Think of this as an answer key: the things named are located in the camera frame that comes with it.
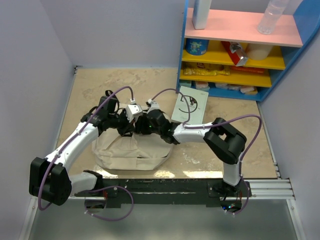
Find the beige student backpack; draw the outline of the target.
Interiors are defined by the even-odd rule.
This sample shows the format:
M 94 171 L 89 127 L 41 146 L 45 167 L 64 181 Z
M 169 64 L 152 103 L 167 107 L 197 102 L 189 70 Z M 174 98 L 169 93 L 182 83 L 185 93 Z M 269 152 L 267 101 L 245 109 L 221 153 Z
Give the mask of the beige student backpack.
M 108 170 L 151 171 L 162 165 L 170 156 L 173 145 L 166 143 L 155 133 L 143 135 L 136 133 L 132 136 L 120 136 L 117 127 L 117 114 L 126 111 L 121 108 L 116 95 L 107 90 L 100 98 L 99 109 L 93 118 L 98 126 L 99 137 L 91 144 L 97 164 Z

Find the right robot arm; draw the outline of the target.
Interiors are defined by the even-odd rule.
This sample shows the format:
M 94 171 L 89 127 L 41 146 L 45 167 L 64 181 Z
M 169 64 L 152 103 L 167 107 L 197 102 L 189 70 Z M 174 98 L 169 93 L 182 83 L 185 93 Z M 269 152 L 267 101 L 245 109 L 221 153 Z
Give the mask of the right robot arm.
M 218 117 L 212 123 L 187 125 L 171 122 L 159 110 L 152 110 L 139 116 L 135 123 L 135 132 L 141 135 L 157 134 L 168 144 L 205 143 L 223 162 L 222 183 L 215 189 L 233 197 L 240 190 L 241 157 L 245 152 L 247 138 L 223 118 Z

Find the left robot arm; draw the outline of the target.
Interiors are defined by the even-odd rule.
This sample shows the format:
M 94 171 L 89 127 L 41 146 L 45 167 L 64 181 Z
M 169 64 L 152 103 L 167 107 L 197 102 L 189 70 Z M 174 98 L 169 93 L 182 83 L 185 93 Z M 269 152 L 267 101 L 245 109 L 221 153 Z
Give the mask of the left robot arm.
M 69 170 L 85 148 L 108 129 L 126 131 L 132 126 L 133 111 L 139 108 L 135 100 L 117 113 L 116 97 L 103 96 L 80 120 L 74 132 L 52 153 L 44 158 L 36 157 L 30 164 L 28 191 L 39 201 L 61 206 L 69 196 L 88 192 L 99 196 L 104 190 L 103 177 L 92 170 L 69 175 Z

